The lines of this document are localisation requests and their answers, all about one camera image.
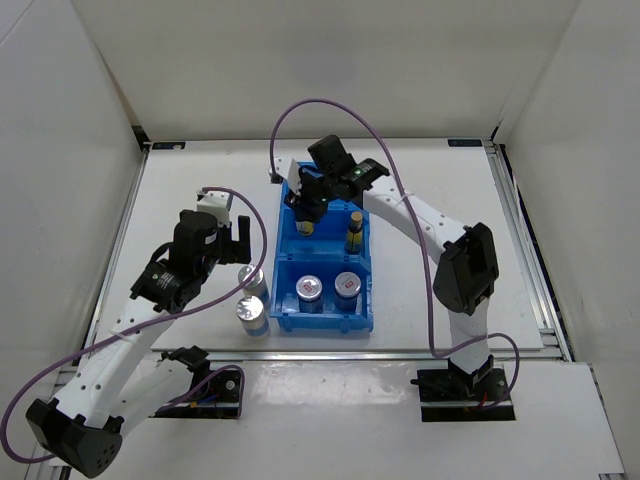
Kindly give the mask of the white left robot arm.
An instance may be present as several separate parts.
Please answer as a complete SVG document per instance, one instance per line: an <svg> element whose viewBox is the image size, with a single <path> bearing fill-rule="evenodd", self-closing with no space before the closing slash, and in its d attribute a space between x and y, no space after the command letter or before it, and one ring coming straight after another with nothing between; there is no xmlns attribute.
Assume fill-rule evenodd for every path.
<svg viewBox="0 0 640 480"><path fill-rule="evenodd" d="M251 260L250 220L238 219L239 238L207 212L184 210L172 241L159 247L130 289L107 345L92 354L51 399L34 401L26 419L38 443L89 479L109 468L124 438L162 407L206 395L213 371L204 350L179 348L161 357L136 383L130 377L183 312L218 264Z"/></svg>

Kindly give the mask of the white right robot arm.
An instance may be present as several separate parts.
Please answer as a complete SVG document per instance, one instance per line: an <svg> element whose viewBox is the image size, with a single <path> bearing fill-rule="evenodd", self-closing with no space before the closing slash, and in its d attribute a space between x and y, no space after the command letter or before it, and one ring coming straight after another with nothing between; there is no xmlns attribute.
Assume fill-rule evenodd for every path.
<svg viewBox="0 0 640 480"><path fill-rule="evenodd" d="M452 347L428 344L435 358L448 363L449 387L460 399L480 393L494 359L488 346L488 306L499 277L492 231L483 223L465 225L402 187L393 163L366 158L356 161L341 140L329 135L308 149L313 161L304 170L295 160L275 159L273 180L287 183L286 205L299 222L317 223L330 202L341 200L386 221L420 248L426 272L427 306L436 303L448 312Z"/></svg>

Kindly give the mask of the yellow label sauce bottle front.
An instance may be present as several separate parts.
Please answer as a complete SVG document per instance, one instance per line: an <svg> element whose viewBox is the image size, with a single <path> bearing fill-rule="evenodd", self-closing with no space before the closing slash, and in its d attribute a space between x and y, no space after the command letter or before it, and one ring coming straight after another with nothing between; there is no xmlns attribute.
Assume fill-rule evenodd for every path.
<svg viewBox="0 0 640 480"><path fill-rule="evenodd" d="M311 221L295 221L296 231L303 237L311 236L315 231L315 225Z"/></svg>

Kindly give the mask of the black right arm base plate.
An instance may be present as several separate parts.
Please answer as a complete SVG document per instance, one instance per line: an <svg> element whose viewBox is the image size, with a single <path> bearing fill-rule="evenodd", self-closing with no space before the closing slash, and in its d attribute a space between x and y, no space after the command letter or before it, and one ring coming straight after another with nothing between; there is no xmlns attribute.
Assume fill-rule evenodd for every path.
<svg viewBox="0 0 640 480"><path fill-rule="evenodd" d="M418 388L421 421L426 423L508 422L516 415L502 368L494 368L470 394L463 393L445 369L418 370L411 384Z"/></svg>

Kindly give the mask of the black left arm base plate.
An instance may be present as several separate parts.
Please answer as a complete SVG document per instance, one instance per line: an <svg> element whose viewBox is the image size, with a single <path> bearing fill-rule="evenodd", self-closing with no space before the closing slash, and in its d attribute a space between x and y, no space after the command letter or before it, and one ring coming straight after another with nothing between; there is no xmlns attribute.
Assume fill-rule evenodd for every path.
<svg viewBox="0 0 640 480"><path fill-rule="evenodd" d="M175 405L164 405L158 419L238 420L242 415L245 374L237 365L223 366L196 393Z"/></svg>

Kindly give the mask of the yellow label sauce bottle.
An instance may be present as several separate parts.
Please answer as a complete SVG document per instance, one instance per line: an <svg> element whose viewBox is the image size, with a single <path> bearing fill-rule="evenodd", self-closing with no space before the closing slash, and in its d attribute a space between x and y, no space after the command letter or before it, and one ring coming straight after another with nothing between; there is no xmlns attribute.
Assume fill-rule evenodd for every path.
<svg viewBox="0 0 640 480"><path fill-rule="evenodd" d="M360 211L351 213L346 233L345 251L350 254L358 254L362 245L363 214Z"/></svg>
<svg viewBox="0 0 640 480"><path fill-rule="evenodd" d="M303 237L311 236L315 231L315 225L311 221L295 221L296 231Z"/></svg>

